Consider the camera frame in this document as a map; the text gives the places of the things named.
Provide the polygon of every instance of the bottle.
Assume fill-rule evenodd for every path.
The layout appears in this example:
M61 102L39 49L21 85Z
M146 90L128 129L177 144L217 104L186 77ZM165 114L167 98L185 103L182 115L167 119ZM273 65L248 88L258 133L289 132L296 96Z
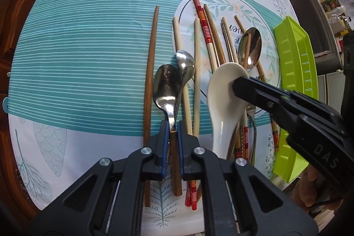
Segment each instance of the bottle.
M330 18L331 15L340 16L344 12L346 12L346 8L344 6L340 6L340 7L336 7L334 9L326 12L326 15L327 15L327 18Z

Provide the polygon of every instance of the spoon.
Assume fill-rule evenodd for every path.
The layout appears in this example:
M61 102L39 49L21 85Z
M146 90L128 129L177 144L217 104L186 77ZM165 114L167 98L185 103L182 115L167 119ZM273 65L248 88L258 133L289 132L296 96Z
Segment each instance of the spoon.
M251 43L249 48L249 54L247 56L248 36L251 37L250 40ZM245 56L248 58L246 61L247 65L246 67L244 66L247 72L251 71L252 68L254 68L257 65L261 56L261 50L262 50L262 38L261 38L260 31L255 27L251 27L247 29L241 37L240 45L237 53L240 64L244 63Z
M176 52L177 64L179 67L179 73L181 75L182 85L181 90L177 97L175 106L175 119L177 118L178 108L181 103L182 92L187 82L193 77L195 71L195 60L187 51L177 50Z
M165 112L169 120L169 142L172 158L172 187L175 196L182 195L181 174L174 110L181 90L181 77L171 64L161 65L154 78L153 100L158 108Z
M208 85L208 107L213 128L212 143L206 143L218 157L226 159L231 136L247 106L237 98L232 84L238 77L248 77L237 63L225 63L212 74Z

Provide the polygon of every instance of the circular tablecloth print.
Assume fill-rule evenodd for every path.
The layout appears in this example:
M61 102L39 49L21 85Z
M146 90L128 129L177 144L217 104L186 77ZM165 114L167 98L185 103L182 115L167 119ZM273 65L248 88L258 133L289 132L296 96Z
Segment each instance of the circular tablecloth print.
M221 18L226 17L231 35L234 38L234 45L238 49L242 33L238 27L235 15L239 17L245 29L256 27L262 37L262 52L260 62L262 64L266 79L269 84L280 86L279 57L274 35L267 23L259 13L244 0L200 0L201 4L207 4L212 14L215 26L223 46L225 57L227 57L226 44L221 29ZM178 17L181 30L181 40L183 49L194 55L194 20L197 17L193 0L183 0L178 6L175 16ZM249 72L250 76L259 75L256 68ZM209 79L211 77L211 67L208 56L208 50L204 38L201 39L201 100L207 103L206 95ZM264 113L262 109L257 108L255 117Z

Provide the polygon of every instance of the white spoon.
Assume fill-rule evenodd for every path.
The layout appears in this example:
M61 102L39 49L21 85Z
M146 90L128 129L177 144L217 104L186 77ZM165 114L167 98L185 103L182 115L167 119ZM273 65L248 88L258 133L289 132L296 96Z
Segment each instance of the white spoon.
M231 136L247 106L247 102L237 98L232 90L234 80L241 76L248 77L241 65L225 63L214 71L208 85L213 140L206 148L212 148L212 151L223 159L226 159Z

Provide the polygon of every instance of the metal screw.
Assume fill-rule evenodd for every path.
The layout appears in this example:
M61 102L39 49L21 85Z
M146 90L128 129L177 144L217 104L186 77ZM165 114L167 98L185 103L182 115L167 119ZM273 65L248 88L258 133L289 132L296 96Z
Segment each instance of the metal screw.
M237 158L236 159L236 164L239 166L245 166L247 164L247 161L243 158Z
M194 148L194 153L195 153L195 154L202 155L202 154L204 154L204 152L205 152L205 149L204 149L203 147L196 147L196 148Z
M110 160L108 158L100 159L100 165L101 166L107 166L109 163L110 163Z
M142 154L149 155L149 154L150 154L151 152L153 152L153 151L151 150L150 147L143 147L140 152L141 152Z

